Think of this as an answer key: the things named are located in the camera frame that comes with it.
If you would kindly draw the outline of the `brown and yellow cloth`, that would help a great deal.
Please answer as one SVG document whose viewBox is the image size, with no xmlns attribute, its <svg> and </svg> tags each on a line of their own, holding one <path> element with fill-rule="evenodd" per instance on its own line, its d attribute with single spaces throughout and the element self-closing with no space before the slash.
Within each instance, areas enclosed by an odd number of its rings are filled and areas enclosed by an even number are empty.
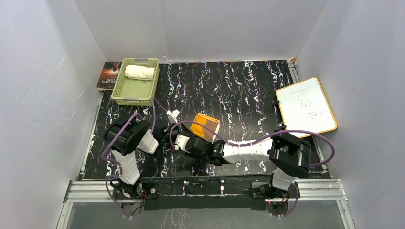
<svg viewBox="0 0 405 229">
<path fill-rule="evenodd" d="M 194 122 L 200 123 L 202 124 L 202 126 L 192 123 L 190 126 L 191 132 L 203 138 L 204 140 L 213 143 L 216 139 L 216 135 L 207 130 L 207 128 L 214 131 L 215 133 L 218 133 L 220 128 L 220 121 L 213 117 L 198 113 L 194 118 Z"/>
</svg>

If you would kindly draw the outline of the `light green plastic basket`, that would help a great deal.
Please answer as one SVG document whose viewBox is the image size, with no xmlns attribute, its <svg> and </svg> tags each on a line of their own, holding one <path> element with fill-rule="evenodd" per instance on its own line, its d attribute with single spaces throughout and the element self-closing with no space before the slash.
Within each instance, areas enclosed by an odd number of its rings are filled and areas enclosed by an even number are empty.
<svg viewBox="0 0 405 229">
<path fill-rule="evenodd" d="M 144 73 L 146 77 L 127 77 L 126 72 L 130 66 L 139 67 L 140 70 L 151 68 L 153 71 Z M 159 78 L 159 60 L 157 58 L 125 58 L 111 95 L 118 105 L 123 106 L 152 106 Z"/>
</svg>

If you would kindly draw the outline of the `white terry towel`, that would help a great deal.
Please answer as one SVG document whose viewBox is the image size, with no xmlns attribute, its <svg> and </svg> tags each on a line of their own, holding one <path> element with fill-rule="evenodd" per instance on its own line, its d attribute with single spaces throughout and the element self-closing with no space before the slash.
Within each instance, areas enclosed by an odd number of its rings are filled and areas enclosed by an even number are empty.
<svg viewBox="0 0 405 229">
<path fill-rule="evenodd" d="M 128 65 L 125 69 L 125 76 L 129 79 L 151 81 L 154 79 L 156 68 L 140 65 Z"/>
</svg>

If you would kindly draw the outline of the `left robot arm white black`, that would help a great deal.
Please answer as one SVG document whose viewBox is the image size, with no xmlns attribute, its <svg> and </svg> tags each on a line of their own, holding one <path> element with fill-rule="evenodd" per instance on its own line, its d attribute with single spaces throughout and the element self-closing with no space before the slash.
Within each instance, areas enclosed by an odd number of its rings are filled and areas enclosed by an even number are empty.
<svg viewBox="0 0 405 229">
<path fill-rule="evenodd" d="M 130 198 L 138 198 L 142 194 L 143 186 L 137 182 L 140 178 L 135 150 L 154 154 L 160 144 L 169 142 L 169 131 L 174 124 L 163 119 L 156 121 L 154 129 L 148 121 L 132 120 L 111 149 L 115 160 L 119 163 L 119 179 L 126 183 L 124 192 Z"/>
</svg>

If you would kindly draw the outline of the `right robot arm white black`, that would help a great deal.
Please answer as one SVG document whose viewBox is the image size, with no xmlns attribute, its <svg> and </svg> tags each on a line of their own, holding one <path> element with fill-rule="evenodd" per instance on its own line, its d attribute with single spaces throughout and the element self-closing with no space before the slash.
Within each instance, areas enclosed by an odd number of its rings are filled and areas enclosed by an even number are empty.
<svg viewBox="0 0 405 229">
<path fill-rule="evenodd" d="M 190 157 L 216 166 L 241 161 L 271 162 L 277 168 L 267 189 L 276 198 L 286 194 L 295 180 L 309 176 L 311 145 L 290 133 L 275 134 L 258 142 L 218 140 L 214 143 L 197 135 L 177 135 L 174 146 Z"/>
</svg>

